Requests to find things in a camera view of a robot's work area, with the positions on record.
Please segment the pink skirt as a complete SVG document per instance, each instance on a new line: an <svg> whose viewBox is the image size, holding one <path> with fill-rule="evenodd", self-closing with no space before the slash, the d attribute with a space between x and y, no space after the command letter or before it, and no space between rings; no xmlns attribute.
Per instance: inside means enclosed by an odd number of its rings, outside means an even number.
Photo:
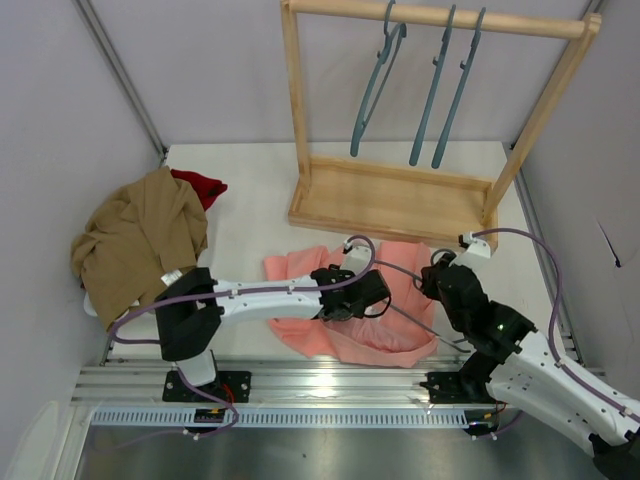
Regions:
<svg viewBox="0 0 640 480"><path fill-rule="evenodd" d="M435 303L424 297L399 266L418 274L430 260L422 243L383 241L377 248L378 267L391 294L391 306L373 319L346 322L274 318L271 331L292 350L306 356L328 355L343 363L410 368L437 351L433 326Z"/></svg>

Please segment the tan garment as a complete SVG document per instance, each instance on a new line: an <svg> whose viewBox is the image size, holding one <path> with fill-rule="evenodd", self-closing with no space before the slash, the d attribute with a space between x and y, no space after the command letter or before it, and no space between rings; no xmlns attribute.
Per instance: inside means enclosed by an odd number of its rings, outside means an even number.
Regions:
<svg viewBox="0 0 640 480"><path fill-rule="evenodd" d="M168 274L195 268L207 228L195 190L167 167L111 193L70 251L71 270L104 328L153 303Z"/></svg>

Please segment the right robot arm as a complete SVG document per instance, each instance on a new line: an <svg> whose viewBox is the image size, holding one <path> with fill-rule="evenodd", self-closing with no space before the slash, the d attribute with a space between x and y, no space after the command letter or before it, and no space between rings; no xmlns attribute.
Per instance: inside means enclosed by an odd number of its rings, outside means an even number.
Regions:
<svg viewBox="0 0 640 480"><path fill-rule="evenodd" d="M453 373L428 375L439 403L506 403L545 423L589 455L608 479L639 476L639 403L572 359L513 308L488 298L475 273L448 260L421 271L420 290L439 302L474 348Z"/></svg>

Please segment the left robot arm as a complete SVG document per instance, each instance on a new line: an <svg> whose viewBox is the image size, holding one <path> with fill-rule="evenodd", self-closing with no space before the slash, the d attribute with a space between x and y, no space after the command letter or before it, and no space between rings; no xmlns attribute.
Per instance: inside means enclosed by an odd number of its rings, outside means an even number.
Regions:
<svg viewBox="0 0 640 480"><path fill-rule="evenodd" d="M188 384L210 386L218 381L210 343L224 325L269 318L364 319L368 308L390 298L375 269L356 274L332 265L289 280L243 284L217 281L207 268L198 268L156 299L161 357Z"/></svg>

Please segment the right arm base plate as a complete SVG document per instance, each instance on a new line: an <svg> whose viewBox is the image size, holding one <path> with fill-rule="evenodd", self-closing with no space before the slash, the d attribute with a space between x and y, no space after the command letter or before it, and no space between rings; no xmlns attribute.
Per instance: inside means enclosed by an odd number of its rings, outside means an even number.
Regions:
<svg viewBox="0 0 640 480"><path fill-rule="evenodd" d="M458 372L429 372L419 386L427 391L434 404L471 404L482 399L475 387L465 383Z"/></svg>

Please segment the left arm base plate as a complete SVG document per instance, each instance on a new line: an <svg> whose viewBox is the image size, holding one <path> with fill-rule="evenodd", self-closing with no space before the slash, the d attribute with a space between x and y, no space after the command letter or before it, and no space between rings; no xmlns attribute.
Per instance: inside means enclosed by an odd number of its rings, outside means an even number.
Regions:
<svg viewBox="0 0 640 480"><path fill-rule="evenodd" d="M223 370L218 372L212 383L198 386L197 389L208 395L218 397L229 403L247 403L251 391L252 373L240 370ZM188 388L177 370L169 371L165 378L162 400L170 403L198 403L207 401Z"/></svg>

